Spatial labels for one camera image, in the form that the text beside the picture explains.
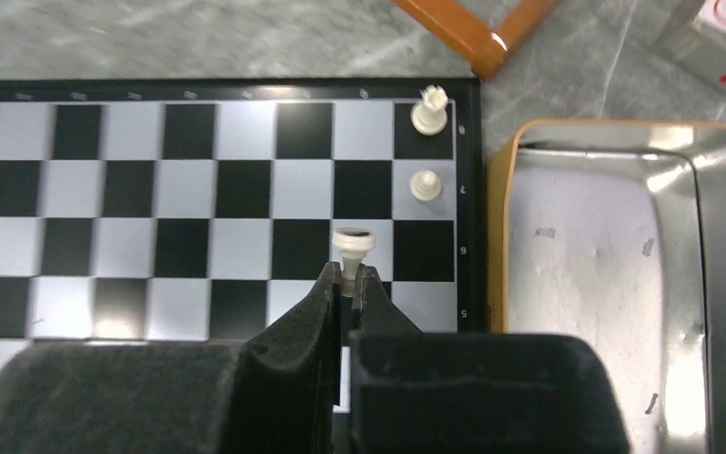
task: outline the white rook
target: white rook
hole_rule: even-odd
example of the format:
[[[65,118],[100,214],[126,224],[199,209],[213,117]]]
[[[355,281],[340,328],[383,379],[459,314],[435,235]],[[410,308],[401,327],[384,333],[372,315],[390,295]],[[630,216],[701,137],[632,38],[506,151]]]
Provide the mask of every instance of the white rook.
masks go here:
[[[446,126],[446,105],[449,98],[441,87],[430,85],[422,92],[422,100],[410,111],[410,120],[424,135],[435,135]]]

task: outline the chessboard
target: chessboard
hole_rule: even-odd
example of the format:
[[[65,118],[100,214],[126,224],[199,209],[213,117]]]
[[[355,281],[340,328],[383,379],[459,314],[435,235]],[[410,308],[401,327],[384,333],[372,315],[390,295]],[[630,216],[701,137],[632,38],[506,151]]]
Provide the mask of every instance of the chessboard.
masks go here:
[[[0,81],[0,368],[38,341],[247,340],[338,227],[376,235],[364,263],[422,330],[485,330],[479,102],[476,79]]]

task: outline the chess piece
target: chess piece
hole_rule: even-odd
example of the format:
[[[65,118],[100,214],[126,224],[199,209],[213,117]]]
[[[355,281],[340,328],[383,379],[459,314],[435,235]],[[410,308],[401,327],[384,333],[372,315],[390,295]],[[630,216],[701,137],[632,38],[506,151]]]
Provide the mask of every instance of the chess piece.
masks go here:
[[[354,227],[341,227],[333,231],[333,246],[338,248],[341,261],[343,262],[341,277],[341,293],[343,296],[353,296],[354,277],[360,263],[369,254],[369,251],[377,245],[376,236],[364,229]]]
[[[441,87],[428,86],[422,92],[422,100],[410,111],[410,120],[416,130],[424,135],[435,135],[446,126],[446,105],[449,98]]]
[[[441,177],[432,170],[420,170],[410,179],[410,193],[420,201],[432,201],[441,188]]]

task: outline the silver metal tray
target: silver metal tray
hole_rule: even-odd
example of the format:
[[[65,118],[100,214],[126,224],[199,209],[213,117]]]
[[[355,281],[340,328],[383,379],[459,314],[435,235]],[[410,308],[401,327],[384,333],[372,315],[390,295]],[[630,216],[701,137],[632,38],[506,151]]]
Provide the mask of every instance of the silver metal tray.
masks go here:
[[[698,181],[726,161],[726,128],[542,121],[514,144],[508,330],[587,341],[632,452],[707,452],[698,194],[715,188]]]

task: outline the gray marble floor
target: gray marble floor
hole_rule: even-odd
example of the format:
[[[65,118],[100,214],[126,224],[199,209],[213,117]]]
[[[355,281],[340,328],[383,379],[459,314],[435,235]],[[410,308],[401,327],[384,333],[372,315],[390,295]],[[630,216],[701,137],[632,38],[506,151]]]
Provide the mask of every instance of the gray marble floor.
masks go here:
[[[460,0],[497,25],[519,0]],[[485,85],[491,154],[539,117],[726,121],[650,51],[678,0],[565,0]],[[0,79],[466,76],[389,0],[0,0]]]

